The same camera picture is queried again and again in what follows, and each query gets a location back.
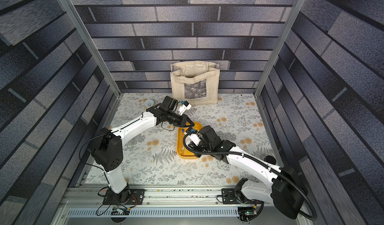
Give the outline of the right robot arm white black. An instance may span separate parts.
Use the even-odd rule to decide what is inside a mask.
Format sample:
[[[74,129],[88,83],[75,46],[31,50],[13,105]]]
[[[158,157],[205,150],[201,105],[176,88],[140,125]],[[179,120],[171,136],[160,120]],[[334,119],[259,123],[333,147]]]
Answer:
[[[240,203],[258,201],[272,203],[279,212],[290,219],[298,215],[315,218],[316,211],[311,208],[311,214],[301,210],[304,203],[309,201],[308,191],[293,167],[276,165],[275,158],[267,156],[265,160],[254,157],[243,151],[229,140],[222,140],[210,126],[200,131],[193,131],[184,139],[184,146],[195,156],[210,155],[219,161],[237,166],[252,175],[262,186],[242,179],[235,188]]]

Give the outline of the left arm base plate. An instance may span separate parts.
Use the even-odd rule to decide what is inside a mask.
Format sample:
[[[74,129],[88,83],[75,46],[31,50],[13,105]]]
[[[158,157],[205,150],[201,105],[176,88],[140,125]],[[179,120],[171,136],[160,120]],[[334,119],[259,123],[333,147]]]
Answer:
[[[103,205],[142,205],[145,191],[144,189],[124,189],[121,193],[116,194],[108,189],[104,195]]]

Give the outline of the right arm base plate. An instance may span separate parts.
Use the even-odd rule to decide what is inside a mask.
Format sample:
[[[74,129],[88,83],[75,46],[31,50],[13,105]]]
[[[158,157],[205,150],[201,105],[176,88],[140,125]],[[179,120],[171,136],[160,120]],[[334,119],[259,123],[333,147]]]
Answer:
[[[261,205],[258,200],[248,200],[241,192],[232,189],[221,189],[222,203],[225,205]]]

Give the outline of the yellow plastic tray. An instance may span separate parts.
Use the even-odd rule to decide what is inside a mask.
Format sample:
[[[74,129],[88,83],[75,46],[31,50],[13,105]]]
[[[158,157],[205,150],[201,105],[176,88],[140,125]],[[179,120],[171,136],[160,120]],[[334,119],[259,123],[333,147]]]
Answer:
[[[178,133],[177,133],[177,154],[182,159],[198,159],[193,153],[189,152],[185,147],[178,148]]]

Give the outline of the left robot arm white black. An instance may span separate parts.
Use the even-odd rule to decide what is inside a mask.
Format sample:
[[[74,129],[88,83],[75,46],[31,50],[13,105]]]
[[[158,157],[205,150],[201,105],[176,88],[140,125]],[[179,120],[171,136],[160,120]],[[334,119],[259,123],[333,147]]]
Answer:
[[[193,127],[195,124],[185,114],[191,109],[187,101],[177,101],[166,96],[139,117],[113,129],[102,128],[89,141],[87,150],[98,164],[108,182],[108,190],[104,196],[104,205],[125,205],[135,196],[123,176],[123,145],[142,132],[163,122],[175,127]]]

